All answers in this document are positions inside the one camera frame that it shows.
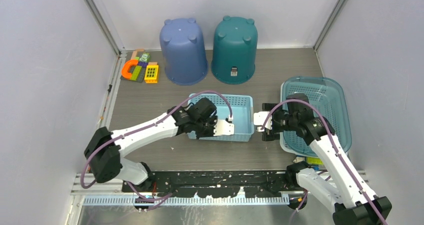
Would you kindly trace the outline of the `light blue plastic basket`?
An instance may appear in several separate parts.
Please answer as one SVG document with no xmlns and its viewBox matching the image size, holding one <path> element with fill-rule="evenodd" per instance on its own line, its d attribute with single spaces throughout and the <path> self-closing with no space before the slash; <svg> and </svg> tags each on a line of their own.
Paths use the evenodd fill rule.
<svg viewBox="0 0 424 225">
<path fill-rule="evenodd" d="M 229 102 L 232 109 L 234 124 L 233 135 L 201 137 L 201 140 L 206 141 L 221 141 L 221 142 L 248 142 L 255 131 L 253 124 L 253 98 L 249 95 L 234 95 L 225 94 L 224 97 Z M 230 111 L 225 101 L 218 95 L 213 93 L 204 93 L 190 100 L 188 104 L 197 103 L 201 98 L 208 98 L 216 106 L 216 115 L 220 120 L 229 117 Z"/>
</svg>

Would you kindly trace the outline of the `teal plastic bucket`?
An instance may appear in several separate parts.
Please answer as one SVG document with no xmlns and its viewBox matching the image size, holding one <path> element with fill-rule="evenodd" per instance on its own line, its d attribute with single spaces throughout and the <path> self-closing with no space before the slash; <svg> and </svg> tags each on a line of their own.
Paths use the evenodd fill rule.
<svg viewBox="0 0 424 225">
<path fill-rule="evenodd" d="M 214 31 L 213 75 L 230 85 L 248 81 L 256 70 L 257 44 L 254 19 L 225 15 Z"/>
</svg>

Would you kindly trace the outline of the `blue plastic bucket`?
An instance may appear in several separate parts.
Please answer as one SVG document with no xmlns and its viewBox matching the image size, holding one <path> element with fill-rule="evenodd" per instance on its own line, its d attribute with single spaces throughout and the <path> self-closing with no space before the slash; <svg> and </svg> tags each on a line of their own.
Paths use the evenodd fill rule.
<svg viewBox="0 0 424 225">
<path fill-rule="evenodd" d="M 167 78 L 180 86 L 203 80 L 208 71 L 204 36 L 195 18 L 166 19 L 159 43 Z"/>
</svg>

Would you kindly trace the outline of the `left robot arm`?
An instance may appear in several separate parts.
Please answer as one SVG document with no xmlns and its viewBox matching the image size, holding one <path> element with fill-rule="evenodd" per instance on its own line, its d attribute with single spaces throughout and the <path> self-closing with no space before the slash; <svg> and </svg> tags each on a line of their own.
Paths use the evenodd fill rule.
<svg viewBox="0 0 424 225">
<path fill-rule="evenodd" d="M 201 137 L 212 137 L 217 124 L 217 107 L 208 99 L 186 107 L 172 107 L 148 122 L 122 130 L 98 128 L 88 143 L 84 156 L 94 182 L 102 184 L 120 179 L 141 192 L 148 192 L 155 176 L 145 162 L 133 162 L 126 156 L 158 140 L 196 132 Z"/>
</svg>

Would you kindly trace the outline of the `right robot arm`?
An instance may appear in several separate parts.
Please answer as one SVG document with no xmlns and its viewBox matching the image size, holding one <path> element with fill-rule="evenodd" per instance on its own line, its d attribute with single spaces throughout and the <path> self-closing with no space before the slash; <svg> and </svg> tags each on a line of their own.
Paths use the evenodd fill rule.
<svg viewBox="0 0 424 225">
<path fill-rule="evenodd" d="M 303 93 L 290 95 L 280 103 L 264 103 L 253 115 L 257 131 L 273 141 L 283 131 L 294 131 L 324 163 L 333 184 L 305 162 L 289 165 L 285 183 L 291 190 L 312 193 L 332 214 L 336 225 L 385 225 L 392 209 L 386 196 L 378 196 L 360 176 L 342 149 L 335 130 L 309 104 Z"/>
</svg>

